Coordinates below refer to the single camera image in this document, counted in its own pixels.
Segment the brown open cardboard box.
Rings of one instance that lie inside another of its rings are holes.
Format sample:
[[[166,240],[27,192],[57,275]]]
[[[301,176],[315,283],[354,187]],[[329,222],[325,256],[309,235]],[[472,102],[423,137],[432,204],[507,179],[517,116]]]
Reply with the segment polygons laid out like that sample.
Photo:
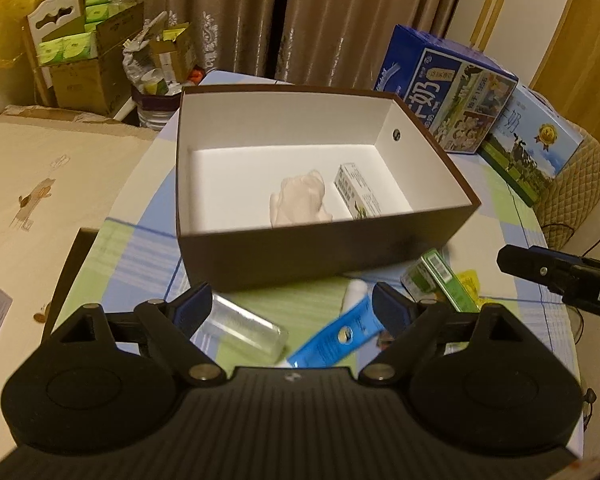
[[[415,259],[480,204],[390,93],[200,86],[182,96],[176,144],[184,268],[218,292]]]

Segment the white pill bottle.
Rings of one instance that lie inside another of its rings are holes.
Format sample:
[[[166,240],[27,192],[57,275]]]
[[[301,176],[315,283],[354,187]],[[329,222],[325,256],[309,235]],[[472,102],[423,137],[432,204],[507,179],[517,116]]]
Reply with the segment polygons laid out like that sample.
[[[341,314],[346,314],[368,299],[368,286],[363,280],[351,280],[347,284],[341,304]]]

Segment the brown cardboard tissue box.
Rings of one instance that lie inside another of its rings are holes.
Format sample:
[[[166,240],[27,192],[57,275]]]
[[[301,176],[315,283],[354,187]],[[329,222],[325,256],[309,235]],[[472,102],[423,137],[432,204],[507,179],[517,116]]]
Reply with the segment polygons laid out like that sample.
[[[81,0],[44,0],[24,19],[35,92],[45,106],[114,116],[131,97],[123,44],[144,24],[144,6],[120,0],[89,23]]]

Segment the blue cream tube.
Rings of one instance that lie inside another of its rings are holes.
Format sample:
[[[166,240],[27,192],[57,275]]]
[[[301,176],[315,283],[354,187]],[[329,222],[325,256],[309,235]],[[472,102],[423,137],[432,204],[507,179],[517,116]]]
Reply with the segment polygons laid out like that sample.
[[[286,362],[292,368],[332,367],[383,329],[374,313],[372,300],[366,295],[288,356]]]

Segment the quilted beige chair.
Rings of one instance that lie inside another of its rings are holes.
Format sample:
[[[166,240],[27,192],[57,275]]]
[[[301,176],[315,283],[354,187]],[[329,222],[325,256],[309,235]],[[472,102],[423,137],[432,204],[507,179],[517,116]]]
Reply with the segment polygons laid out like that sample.
[[[583,140],[532,207],[547,247],[561,250],[600,201],[600,142],[567,122]]]

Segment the clear plastic case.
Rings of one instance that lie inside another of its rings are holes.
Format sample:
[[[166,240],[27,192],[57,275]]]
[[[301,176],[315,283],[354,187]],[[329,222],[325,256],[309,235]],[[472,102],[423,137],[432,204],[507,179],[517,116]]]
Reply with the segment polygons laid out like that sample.
[[[218,294],[212,295],[211,312],[195,335],[225,342],[244,356],[265,365],[273,365],[279,360],[288,339],[288,332],[282,326]]]

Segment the light blue milk carton box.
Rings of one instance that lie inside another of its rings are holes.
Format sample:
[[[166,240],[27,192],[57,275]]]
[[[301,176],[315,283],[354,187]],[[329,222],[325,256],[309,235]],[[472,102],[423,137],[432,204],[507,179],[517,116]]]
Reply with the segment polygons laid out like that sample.
[[[582,142],[582,134],[546,99],[520,84],[478,154],[532,207]]]

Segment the small open cardboard box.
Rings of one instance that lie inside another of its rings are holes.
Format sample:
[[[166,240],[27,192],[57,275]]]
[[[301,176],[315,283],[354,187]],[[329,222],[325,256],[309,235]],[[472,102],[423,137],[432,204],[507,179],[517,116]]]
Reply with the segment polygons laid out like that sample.
[[[151,38],[149,47],[166,82],[184,84],[196,65],[193,26],[184,23],[167,28]]]

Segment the beige curtain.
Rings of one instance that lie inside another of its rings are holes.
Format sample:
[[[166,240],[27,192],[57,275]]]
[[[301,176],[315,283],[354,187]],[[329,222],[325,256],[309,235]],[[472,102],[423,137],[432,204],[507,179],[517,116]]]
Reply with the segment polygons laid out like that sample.
[[[442,35],[458,0],[140,0],[195,25],[198,62],[293,84],[372,88],[394,26]]]

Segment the yellow snack packet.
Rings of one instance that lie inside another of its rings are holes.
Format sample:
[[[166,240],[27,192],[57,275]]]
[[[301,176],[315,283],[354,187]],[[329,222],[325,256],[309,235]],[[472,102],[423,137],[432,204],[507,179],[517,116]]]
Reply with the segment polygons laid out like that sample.
[[[486,300],[480,297],[480,282],[477,272],[475,270],[466,270],[458,272],[456,277],[476,306],[481,308]]]

